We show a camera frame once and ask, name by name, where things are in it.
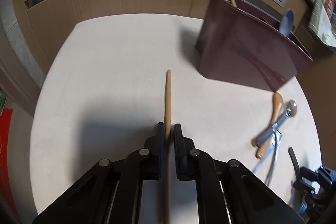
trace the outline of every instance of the maroon bin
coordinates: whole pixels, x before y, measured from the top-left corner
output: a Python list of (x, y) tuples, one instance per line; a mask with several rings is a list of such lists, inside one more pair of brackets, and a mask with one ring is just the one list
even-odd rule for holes
[(312, 58), (293, 33), (278, 31), (279, 21), (244, 1), (235, 8), (210, 0), (196, 49), (198, 71), (209, 79), (278, 90)]

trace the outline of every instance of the white tablecloth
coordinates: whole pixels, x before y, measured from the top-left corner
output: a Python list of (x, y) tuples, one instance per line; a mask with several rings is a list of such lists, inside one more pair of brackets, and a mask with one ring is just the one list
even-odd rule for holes
[[(30, 172), (38, 213), (97, 161), (123, 159), (154, 135), (153, 126), (164, 118), (168, 69), (172, 124), (181, 123), (184, 136), (214, 159), (238, 159), (253, 168), (257, 159), (251, 139), (268, 125), (272, 93), (198, 73), (194, 44), (202, 22), (136, 14), (76, 25), (53, 62), (34, 117)], [(297, 116), (281, 127), (283, 140), (270, 185), (288, 203), (295, 180), (288, 147), (293, 147), (300, 166), (313, 170), (321, 165), (321, 157), (315, 123), (296, 78), (279, 92), (298, 105)], [(269, 162), (256, 174), (261, 180)], [(194, 182), (174, 178), (172, 184), (172, 223), (197, 223)], [(155, 211), (156, 184), (146, 182), (147, 187), (152, 190), (143, 196), (143, 209), (154, 206)], [(155, 223), (156, 216), (146, 217)]]

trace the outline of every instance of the silver screw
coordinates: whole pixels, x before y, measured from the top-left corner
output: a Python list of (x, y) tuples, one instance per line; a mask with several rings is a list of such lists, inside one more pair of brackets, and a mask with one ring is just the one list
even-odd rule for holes
[(198, 149), (192, 149), (189, 153), (191, 156), (198, 156), (200, 154), (200, 151)]
[(232, 166), (232, 167), (238, 167), (240, 165), (240, 162), (238, 160), (230, 160), (229, 161), (229, 164)]
[(100, 165), (101, 167), (108, 166), (109, 164), (110, 164), (110, 161), (109, 161), (108, 159), (101, 159), (101, 160), (99, 161), (99, 165)]
[(146, 149), (146, 148), (142, 148), (139, 150), (139, 154), (142, 155), (142, 156), (146, 156), (149, 154), (149, 150)]

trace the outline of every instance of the floor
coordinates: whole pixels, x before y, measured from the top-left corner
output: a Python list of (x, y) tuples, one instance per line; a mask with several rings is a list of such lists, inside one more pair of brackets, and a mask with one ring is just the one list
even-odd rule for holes
[(8, 135), (8, 176), (22, 224), (37, 216), (29, 172), (30, 134), (33, 118), (7, 97), (6, 108), (13, 109)]

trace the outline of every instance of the tiled wall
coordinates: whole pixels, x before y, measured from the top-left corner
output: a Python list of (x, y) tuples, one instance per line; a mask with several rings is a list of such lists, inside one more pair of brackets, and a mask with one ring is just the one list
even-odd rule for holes
[(0, 22), (16, 57), (28, 75), (41, 88), (45, 74), (36, 63), (21, 33), (12, 0), (0, 0)]

